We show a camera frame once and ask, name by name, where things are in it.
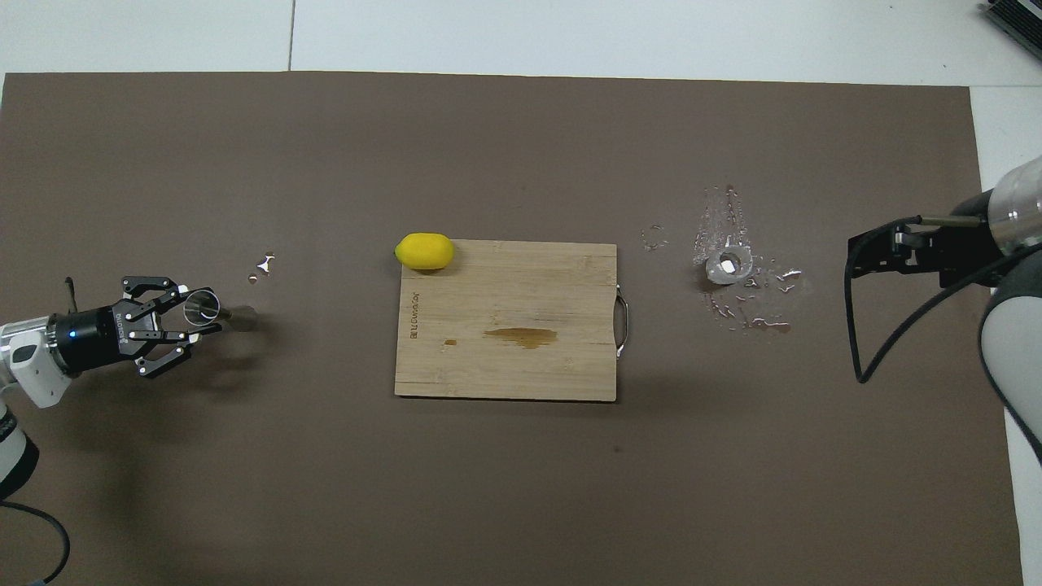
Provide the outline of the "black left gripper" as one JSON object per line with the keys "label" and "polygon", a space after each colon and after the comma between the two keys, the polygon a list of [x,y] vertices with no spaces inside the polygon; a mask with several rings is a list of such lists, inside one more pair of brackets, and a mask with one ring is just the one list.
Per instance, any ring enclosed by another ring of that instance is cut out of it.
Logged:
{"label": "black left gripper", "polygon": [[[135,359],[138,375],[157,379],[190,359],[193,346],[202,337],[223,329],[223,326],[202,326],[189,331],[137,331],[133,321],[163,315],[181,304],[190,288],[168,277],[123,277],[122,291],[122,310],[105,306],[50,318],[50,352],[65,374],[81,374]],[[171,349],[150,359],[145,357],[144,342],[170,345]]]}

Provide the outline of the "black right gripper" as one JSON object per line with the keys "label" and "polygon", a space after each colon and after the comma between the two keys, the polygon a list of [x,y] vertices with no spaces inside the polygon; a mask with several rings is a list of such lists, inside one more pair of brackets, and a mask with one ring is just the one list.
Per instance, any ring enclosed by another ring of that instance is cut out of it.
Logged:
{"label": "black right gripper", "polygon": [[846,275],[934,273],[941,288],[1002,259],[985,220],[893,221],[846,242]]}

